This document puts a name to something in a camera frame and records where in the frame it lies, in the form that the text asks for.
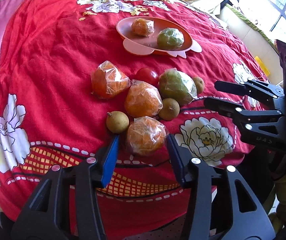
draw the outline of red tomato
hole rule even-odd
[[[148,67],[141,68],[136,73],[134,79],[144,81],[155,87],[158,87],[159,84],[159,75]]]

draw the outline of pink plate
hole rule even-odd
[[[150,21],[154,21],[154,29],[155,32],[148,37],[138,36],[132,32],[131,25],[133,21],[137,18],[143,18]],[[157,48],[157,36],[160,31],[166,28],[176,28],[184,36],[184,43],[181,47],[175,50],[162,50]],[[176,57],[177,55],[186,58],[185,52],[188,50],[193,50],[195,52],[202,52],[201,46],[197,43],[197,41],[193,40],[190,34],[182,28],[180,25],[177,25],[174,22],[170,22],[168,20],[164,20],[161,18],[155,17],[128,17],[120,20],[116,25],[116,30],[124,39],[123,46],[124,48],[134,55],[145,56],[150,55],[152,53],[159,55],[170,55]]]

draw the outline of clear plastic bag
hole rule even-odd
[[[133,79],[124,107],[128,114],[134,118],[153,117],[163,108],[163,103],[156,87]]]
[[[113,98],[131,86],[130,79],[109,61],[103,62],[91,75],[92,90],[98,98]]]
[[[154,22],[143,18],[138,18],[132,23],[131,29],[136,35],[149,36],[154,33]]]
[[[173,50],[181,47],[183,43],[183,33],[175,28],[166,28],[160,31],[157,36],[157,45],[159,49]]]
[[[163,98],[173,98],[180,106],[188,105],[197,98],[193,79],[176,68],[168,69],[160,75],[159,91]]]
[[[126,142],[131,153],[149,156],[165,142],[168,132],[164,124],[151,117],[135,118],[127,130]]]

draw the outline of red blanket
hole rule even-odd
[[[188,51],[186,59],[129,54],[115,25],[143,13],[183,26],[203,51]],[[106,60],[130,79],[143,67],[159,74],[177,68],[200,76],[205,91],[182,107],[176,119],[161,122],[180,145],[210,165],[238,165],[251,150],[240,142],[231,119],[205,109],[203,98],[241,101],[246,108],[259,110],[251,98],[217,92],[214,82],[265,76],[244,44],[208,15],[166,1],[102,0],[79,5],[77,0],[26,0],[8,23],[0,55],[0,206],[12,220],[49,167],[77,165],[109,143],[106,113],[125,112],[127,91],[109,100],[91,94],[90,75]],[[189,190],[175,181],[165,148],[143,158],[126,152],[124,145],[122,138],[112,181],[98,194],[109,239],[170,222],[186,212],[189,198]]]

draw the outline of bed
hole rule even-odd
[[[203,51],[188,51],[187,58],[129,54],[115,25],[132,16],[173,21]],[[209,14],[182,0],[1,0],[0,210],[11,220],[52,165],[78,165],[108,144],[106,113],[125,112],[127,92],[105,101],[91,93],[91,73],[106,60],[130,79],[143,67],[200,76],[204,92],[181,107],[174,120],[160,121],[179,145],[212,166],[237,166],[251,151],[232,120],[205,109],[203,99],[214,96],[260,110],[250,97],[216,91],[214,82],[267,78],[242,41]],[[71,186],[72,221],[73,195]],[[138,157],[123,145],[110,185],[98,191],[109,239],[155,230],[182,217],[188,198],[165,148]]]

